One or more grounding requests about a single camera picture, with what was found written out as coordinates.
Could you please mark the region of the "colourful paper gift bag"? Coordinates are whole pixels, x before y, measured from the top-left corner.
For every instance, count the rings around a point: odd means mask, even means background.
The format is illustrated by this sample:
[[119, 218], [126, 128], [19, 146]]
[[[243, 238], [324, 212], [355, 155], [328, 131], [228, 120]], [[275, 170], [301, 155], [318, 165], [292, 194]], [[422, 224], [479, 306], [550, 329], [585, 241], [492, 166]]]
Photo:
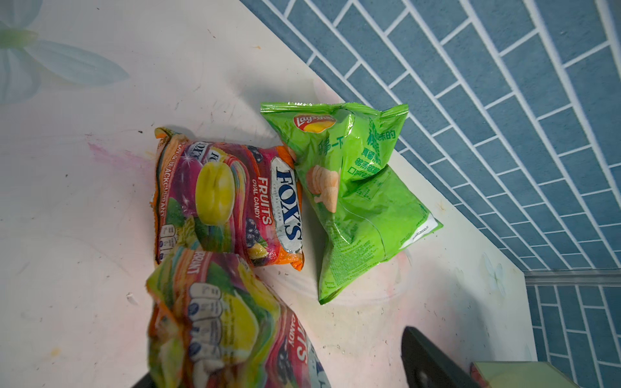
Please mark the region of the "colourful paper gift bag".
[[578, 385], [548, 362], [473, 362], [470, 375], [481, 387], [554, 388]]

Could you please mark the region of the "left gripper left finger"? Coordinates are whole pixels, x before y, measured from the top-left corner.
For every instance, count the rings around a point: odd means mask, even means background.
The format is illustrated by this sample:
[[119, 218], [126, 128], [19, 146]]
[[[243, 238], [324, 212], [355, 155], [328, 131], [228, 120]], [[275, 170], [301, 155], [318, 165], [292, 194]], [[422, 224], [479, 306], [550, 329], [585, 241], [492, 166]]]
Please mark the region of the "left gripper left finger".
[[136, 382], [132, 388], [156, 388], [156, 384], [150, 375], [146, 373], [138, 382]]

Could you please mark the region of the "Fox's fruits candy bag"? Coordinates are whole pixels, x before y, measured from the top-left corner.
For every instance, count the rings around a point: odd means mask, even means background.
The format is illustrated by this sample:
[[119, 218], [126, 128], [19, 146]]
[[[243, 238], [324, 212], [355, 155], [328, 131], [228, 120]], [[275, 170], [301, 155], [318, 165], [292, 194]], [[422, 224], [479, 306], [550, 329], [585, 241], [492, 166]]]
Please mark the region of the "Fox's fruits candy bag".
[[286, 147], [206, 142], [155, 130], [155, 262], [179, 246], [300, 271], [301, 184]]
[[233, 253], [176, 247], [147, 280], [158, 387], [328, 387], [297, 315]]

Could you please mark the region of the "green Lay's chips bag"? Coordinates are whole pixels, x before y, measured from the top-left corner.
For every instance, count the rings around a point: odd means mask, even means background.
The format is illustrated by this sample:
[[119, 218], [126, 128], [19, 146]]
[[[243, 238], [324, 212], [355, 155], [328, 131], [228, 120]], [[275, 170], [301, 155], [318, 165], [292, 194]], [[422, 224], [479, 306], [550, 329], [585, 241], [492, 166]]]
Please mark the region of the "green Lay's chips bag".
[[373, 267], [443, 224], [389, 166], [409, 116], [400, 104], [262, 103], [328, 242], [318, 299], [326, 305]]

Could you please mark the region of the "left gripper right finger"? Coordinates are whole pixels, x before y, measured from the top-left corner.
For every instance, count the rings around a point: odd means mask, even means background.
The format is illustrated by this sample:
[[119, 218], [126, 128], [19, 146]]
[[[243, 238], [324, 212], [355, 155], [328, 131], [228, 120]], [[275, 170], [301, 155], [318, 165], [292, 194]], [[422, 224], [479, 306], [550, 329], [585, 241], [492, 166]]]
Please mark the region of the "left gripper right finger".
[[409, 387], [480, 387], [414, 327], [404, 328], [401, 359]]

